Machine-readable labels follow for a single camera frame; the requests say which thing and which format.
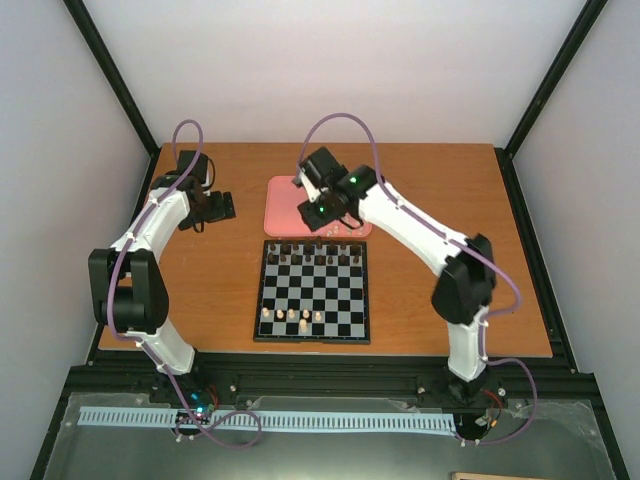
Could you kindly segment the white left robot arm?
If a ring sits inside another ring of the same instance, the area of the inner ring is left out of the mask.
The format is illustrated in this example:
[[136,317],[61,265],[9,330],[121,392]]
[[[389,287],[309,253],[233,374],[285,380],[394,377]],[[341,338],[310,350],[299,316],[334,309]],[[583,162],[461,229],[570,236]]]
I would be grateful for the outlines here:
[[119,340],[132,340],[161,373],[175,375],[172,388],[186,402],[201,400],[208,378],[193,368],[196,350],[169,319],[169,294],[159,260],[175,231],[204,231],[225,218],[228,193],[212,191],[213,161],[199,151],[177,154],[174,170],[157,177],[125,233],[88,258],[96,321]]

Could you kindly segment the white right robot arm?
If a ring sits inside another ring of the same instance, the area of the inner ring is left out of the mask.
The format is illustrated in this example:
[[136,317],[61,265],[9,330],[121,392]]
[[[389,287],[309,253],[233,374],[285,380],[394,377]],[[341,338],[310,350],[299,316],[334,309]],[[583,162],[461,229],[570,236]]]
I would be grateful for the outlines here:
[[306,192],[298,211],[310,230],[351,216],[384,230],[432,271],[437,282],[431,303],[448,329],[446,390],[455,401],[470,404],[488,375],[485,334],[496,286],[490,241],[435,221],[378,171],[367,165],[349,171],[325,147],[300,161],[293,183]]

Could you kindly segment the black white chess board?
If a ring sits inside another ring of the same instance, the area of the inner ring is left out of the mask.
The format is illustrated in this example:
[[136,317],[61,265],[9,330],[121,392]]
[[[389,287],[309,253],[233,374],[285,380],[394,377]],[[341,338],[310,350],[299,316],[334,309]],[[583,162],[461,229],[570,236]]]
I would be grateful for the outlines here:
[[[289,255],[280,253],[283,241]],[[269,243],[277,245],[270,253]],[[277,257],[269,265],[269,254]],[[320,342],[364,344],[371,341],[367,243],[311,239],[266,240],[263,243],[253,340],[256,342]],[[269,309],[264,319],[262,310]],[[295,311],[293,320],[288,310]],[[309,310],[308,331],[299,331],[303,310]],[[285,317],[276,317],[282,310]],[[322,321],[315,322],[315,312]]]

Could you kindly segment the pink plastic tray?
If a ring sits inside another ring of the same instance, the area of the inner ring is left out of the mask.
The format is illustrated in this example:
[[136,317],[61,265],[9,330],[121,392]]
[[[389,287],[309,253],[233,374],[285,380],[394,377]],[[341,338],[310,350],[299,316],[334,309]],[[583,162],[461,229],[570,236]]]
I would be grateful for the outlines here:
[[356,222],[347,218],[355,229],[349,229],[340,221],[334,221],[318,231],[312,232],[303,222],[297,209],[307,200],[306,191],[292,183],[292,176],[274,176],[267,185],[267,196],[263,227],[267,235],[278,238],[325,237],[325,238],[365,238],[372,231],[372,225],[364,223],[356,227]]

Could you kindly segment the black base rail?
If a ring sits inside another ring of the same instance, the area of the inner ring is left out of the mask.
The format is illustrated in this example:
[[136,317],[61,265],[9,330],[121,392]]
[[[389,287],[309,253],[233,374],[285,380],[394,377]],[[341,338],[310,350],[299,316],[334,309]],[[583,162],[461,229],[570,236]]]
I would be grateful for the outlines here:
[[512,401],[530,402],[537,397],[604,406],[594,376],[575,372],[564,359],[529,359],[526,364],[532,381],[517,365],[496,367],[468,404],[449,392],[442,357],[202,353],[195,373],[179,384],[187,396],[214,386],[221,404],[238,407],[263,396],[349,397],[403,400],[420,408],[471,412],[488,407],[487,394],[499,388]]

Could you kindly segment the black aluminium frame post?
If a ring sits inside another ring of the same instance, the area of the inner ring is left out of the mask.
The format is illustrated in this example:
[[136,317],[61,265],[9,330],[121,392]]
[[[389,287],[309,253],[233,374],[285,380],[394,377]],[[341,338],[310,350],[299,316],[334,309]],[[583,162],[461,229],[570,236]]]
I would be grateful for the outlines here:
[[159,151],[159,147],[85,2],[81,0],[63,0],[63,4],[120,103],[143,148],[149,156],[155,155]]

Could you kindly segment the black right frame post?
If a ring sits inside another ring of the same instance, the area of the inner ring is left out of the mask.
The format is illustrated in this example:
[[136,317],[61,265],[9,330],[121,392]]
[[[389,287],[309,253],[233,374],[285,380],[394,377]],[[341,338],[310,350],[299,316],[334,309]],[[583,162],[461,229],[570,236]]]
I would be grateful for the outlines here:
[[546,103],[564,77],[607,3],[607,0],[588,0],[584,3],[504,147],[504,153],[508,160],[515,159]]

